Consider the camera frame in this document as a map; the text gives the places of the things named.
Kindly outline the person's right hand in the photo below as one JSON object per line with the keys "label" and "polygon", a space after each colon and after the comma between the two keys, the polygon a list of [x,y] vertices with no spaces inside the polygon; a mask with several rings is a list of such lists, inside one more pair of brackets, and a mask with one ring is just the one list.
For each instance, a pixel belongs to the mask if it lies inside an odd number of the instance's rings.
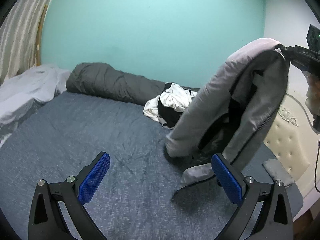
{"label": "person's right hand", "polygon": [[320,110],[320,83],[319,78],[309,72],[303,72],[309,85],[306,93],[306,106],[313,115],[319,116]]}

